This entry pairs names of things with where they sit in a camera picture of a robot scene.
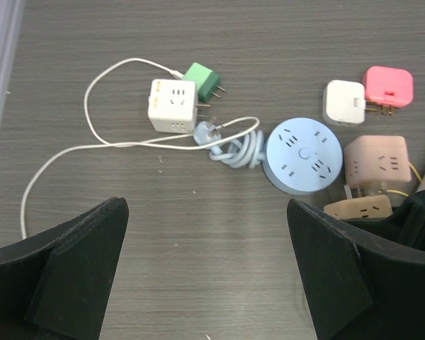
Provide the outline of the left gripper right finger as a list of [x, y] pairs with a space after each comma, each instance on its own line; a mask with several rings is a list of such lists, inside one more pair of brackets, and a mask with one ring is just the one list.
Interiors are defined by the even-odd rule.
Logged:
[[425, 190], [386, 218], [292, 199], [287, 219], [318, 339], [425, 339]]

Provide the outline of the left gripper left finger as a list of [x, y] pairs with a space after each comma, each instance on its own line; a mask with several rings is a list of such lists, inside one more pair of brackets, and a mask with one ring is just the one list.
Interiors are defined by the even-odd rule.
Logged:
[[0, 339], [98, 339], [128, 218], [109, 198], [0, 248]]

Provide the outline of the orange cube socket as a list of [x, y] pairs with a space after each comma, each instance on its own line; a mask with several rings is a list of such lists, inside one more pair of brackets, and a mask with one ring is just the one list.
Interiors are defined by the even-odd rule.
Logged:
[[372, 195], [340, 200], [325, 205], [323, 211], [339, 220], [389, 217], [392, 205], [386, 195]]

